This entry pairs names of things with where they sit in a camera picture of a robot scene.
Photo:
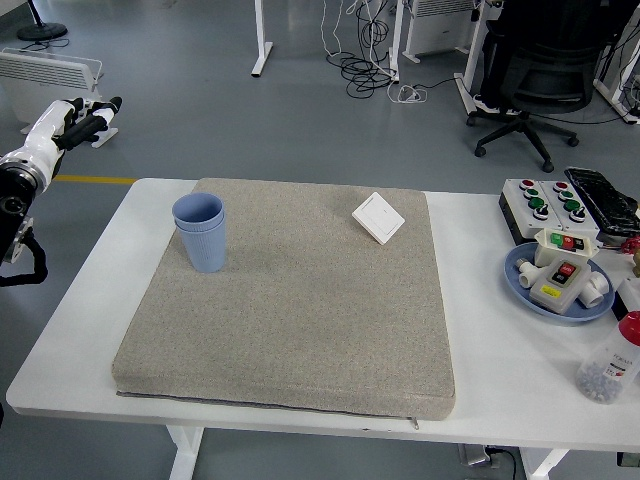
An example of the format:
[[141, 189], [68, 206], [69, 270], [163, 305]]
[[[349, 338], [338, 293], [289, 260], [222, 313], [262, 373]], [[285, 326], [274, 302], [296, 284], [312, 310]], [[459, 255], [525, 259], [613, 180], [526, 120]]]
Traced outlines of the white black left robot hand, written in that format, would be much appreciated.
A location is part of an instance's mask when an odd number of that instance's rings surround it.
[[83, 97], [54, 101], [27, 134], [29, 160], [41, 170], [54, 171], [64, 154], [80, 144], [100, 148], [118, 133], [110, 124], [122, 102], [119, 96], [105, 102]]

